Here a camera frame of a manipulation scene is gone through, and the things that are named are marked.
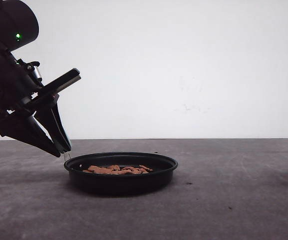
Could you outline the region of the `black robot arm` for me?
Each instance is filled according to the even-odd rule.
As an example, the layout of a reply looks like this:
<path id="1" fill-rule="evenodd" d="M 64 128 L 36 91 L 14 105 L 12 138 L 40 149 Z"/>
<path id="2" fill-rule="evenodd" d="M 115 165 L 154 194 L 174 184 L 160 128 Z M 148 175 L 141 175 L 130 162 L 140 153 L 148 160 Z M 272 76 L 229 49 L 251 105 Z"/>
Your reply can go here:
<path id="1" fill-rule="evenodd" d="M 80 72 L 73 68 L 44 85 L 39 62 L 26 63 L 12 55 L 38 33 L 37 18 L 28 5 L 0 0 L 0 135 L 59 157 L 71 144 L 57 101 L 62 90 L 80 79 Z"/>

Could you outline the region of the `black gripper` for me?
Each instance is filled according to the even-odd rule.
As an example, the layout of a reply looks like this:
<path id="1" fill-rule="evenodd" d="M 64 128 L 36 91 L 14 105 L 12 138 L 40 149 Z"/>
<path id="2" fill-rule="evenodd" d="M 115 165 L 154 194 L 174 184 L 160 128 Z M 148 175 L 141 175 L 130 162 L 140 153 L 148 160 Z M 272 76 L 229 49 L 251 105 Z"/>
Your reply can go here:
<path id="1" fill-rule="evenodd" d="M 39 62 L 26 63 L 0 50 L 0 135 L 60 157 L 71 151 L 71 142 L 58 111 L 59 92 L 81 76 L 73 68 L 43 85 L 38 66 Z"/>

